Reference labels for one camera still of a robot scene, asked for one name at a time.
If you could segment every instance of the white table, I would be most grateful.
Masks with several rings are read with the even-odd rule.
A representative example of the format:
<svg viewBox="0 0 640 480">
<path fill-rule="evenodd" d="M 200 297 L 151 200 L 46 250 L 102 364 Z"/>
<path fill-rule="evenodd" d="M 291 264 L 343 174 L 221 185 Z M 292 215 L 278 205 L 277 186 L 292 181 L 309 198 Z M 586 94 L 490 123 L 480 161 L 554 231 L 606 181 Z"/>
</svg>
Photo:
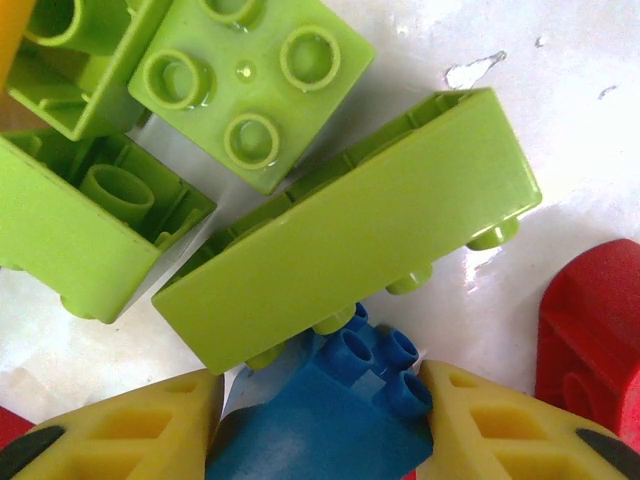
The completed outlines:
<svg viewBox="0 0 640 480">
<path fill-rule="evenodd" d="M 474 83 L 497 90 L 544 204 L 505 247 L 458 250 L 436 262 L 419 291 L 380 292 L 364 303 L 374 322 L 401 328 L 428 357 L 531 392 L 537 306 L 551 277 L 598 243 L 640 239 L 640 2 L 326 3 L 378 58 L 316 154 L 328 157 L 434 90 Z M 264 201 L 161 120 L 134 135 L 219 202 L 189 250 Z M 0 405 L 41 421 L 199 368 L 150 304 L 159 285 L 103 325 L 73 318 L 28 274 L 0 271 Z"/>
</svg>

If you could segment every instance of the green duplo block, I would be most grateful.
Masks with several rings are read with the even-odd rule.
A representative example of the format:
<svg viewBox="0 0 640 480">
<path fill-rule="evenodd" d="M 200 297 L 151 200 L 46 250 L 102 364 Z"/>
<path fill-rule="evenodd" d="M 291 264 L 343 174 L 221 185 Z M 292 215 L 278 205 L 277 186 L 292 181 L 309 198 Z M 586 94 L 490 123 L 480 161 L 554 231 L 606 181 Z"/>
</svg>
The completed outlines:
<svg viewBox="0 0 640 480">
<path fill-rule="evenodd" d="M 215 234 L 153 303 L 212 372 L 263 366 L 453 250 L 501 245 L 540 201 L 493 91 L 438 93 Z"/>
<path fill-rule="evenodd" d="M 124 135 L 0 137 L 0 266 L 113 322 L 156 260 L 215 208 Z"/>
<path fill-rule="evenodd" d="M 172 0 L 38 0 L 9 93 L 67 138 L 130 130 L 127 83 Z"/>
<path fill-rule="evenodd" d="M 268 194 L 373 58 L 318 0 L 175 0 L 129 90 Z"/>
</svg>

